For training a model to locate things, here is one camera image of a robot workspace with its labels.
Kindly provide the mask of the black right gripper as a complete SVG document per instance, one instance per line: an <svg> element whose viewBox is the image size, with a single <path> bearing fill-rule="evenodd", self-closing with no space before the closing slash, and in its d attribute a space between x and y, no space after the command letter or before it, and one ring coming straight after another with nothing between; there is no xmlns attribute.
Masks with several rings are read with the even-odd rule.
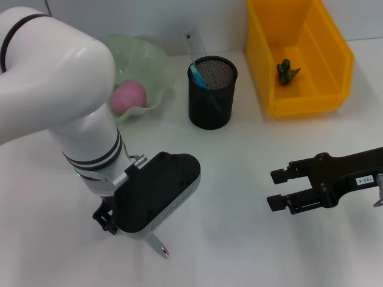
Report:
<svg viewBox="0 0 383 287"><path fill-rule="evenodd" d="M342 196L366 188L377 187L383 180L383 148L344 157L328 153L289 162L286 169L270 173L274 184L307 177L313 188L287 195L268 197L271 211L288 209L292 215L338 205Z"/></svg>

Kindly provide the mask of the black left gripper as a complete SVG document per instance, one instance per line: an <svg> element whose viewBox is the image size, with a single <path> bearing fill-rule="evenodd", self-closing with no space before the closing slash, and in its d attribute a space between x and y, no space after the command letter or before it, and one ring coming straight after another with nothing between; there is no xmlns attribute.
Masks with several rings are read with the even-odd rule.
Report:
<svg viewBox="0 0 383 287"><path fill-rule="evenodd" d="M116 235L118 227L114 222L113 210L115 209L114 196L103 196L102 206L99 207L92 215L92 218L102 227L104 231Z"/></svg>

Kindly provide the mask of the grey white pen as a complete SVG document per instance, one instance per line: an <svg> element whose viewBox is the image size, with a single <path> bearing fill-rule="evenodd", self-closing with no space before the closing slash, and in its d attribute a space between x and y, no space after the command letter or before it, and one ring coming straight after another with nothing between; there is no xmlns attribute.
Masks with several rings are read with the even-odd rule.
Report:
<svg viewBox="0 0 383 287"><path fill-rule="evenodd" d="M165 245L153 234L151 233L145 239L145 241L163 258L169 259L171 257L169 251Z"/></svg>

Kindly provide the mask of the pink peach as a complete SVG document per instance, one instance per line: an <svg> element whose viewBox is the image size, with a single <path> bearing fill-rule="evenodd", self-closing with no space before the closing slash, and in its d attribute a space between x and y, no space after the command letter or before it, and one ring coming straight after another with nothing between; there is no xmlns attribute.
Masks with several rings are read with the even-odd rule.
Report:
<svg viewBox="0 0 383 287"><path fill-rule="evenodd" d="M113 91L110 104L118 115L125 114L134 107L145 108L147 103L147 94L144 87L135 80L122 82L119 87Z"/></svg>

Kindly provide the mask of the blue scissors with cover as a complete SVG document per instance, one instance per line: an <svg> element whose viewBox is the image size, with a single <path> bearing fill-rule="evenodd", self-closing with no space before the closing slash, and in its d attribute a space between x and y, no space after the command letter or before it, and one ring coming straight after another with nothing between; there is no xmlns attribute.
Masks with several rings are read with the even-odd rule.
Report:
<svg viewBox="0 0 383 287"><path fill-rule="evenodd" d="M195 66L194 63L191 64L191 67L190 67L190 70L195 78L195 81L196 83L198 84L199 87L202 87L204 89L208 89L208 86L206 85L206 83L204 82L201 74L199 73L197 67ZM220 107L220 105L218 104L218 102L215 100L215 98L213 97L212 94L208 93L207 96L206 96L206 101L210 103L210 105L212 106L212 109L215 110L215 112L219 115L219 116L222 116L224 113L223 113L223 110L222 108Z"/></svg>

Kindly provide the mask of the transparent plastic ruler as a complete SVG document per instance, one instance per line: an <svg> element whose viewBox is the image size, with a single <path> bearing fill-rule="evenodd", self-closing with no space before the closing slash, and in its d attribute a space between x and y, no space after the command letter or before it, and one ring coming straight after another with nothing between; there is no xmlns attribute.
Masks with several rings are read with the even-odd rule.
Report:
<svg viewBox="0 0 383 287"><path fill-rule="evenodd" d="M197 29L193 29L184 35L184 43L193 64L195 64L197 59L207 56L202 38Z"/></svg>

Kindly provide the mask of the black mesh pen holder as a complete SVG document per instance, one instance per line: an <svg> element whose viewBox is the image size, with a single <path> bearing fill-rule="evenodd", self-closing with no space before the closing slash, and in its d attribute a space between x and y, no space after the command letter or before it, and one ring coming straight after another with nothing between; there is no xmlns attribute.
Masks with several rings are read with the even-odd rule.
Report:
<svg viewBox="0 0 383 287"><path fill-rule="evenodd" d="M189 119L195 125L205 130L215 130L225 126L231 118L235 84L238 78L236 66L220 56L205 56L195 61L208 89L199 87L188 67L189 81ZM223 110L219 116L209 102L207 94L213 95Z"/></svg>

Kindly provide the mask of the yellow plastic bin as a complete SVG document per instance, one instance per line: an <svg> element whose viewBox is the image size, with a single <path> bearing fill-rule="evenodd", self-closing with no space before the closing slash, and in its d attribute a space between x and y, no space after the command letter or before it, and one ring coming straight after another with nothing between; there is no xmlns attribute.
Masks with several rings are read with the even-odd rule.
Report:
<svg viewBox="0 0 383 287"><path fill-rule="evenodd" d="M322 0L247 0L246 55L269 115L330 112L351 91L354 55ZM300 68L282 86L277 64Z"/></svg>

